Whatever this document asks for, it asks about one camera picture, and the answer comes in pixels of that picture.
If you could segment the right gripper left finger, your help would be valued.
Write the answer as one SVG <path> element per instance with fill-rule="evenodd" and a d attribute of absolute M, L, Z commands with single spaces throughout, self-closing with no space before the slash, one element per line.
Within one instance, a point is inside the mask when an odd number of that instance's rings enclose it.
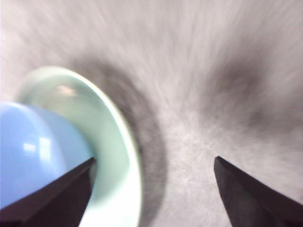
<path fill-rule="evenodd" d="M 90 158 L 42 189 L 1 209 L 2 227 L 77 227 L 92 194 Z"/>

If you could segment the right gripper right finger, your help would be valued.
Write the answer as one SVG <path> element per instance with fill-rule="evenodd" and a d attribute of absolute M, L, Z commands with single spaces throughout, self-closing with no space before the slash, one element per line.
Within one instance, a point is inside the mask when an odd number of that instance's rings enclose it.
<path fill-rule="evenodd" d="M 220 156 L 214 174 L 233 227 L 301 227 L 302 204 L 271 189 Z"/>

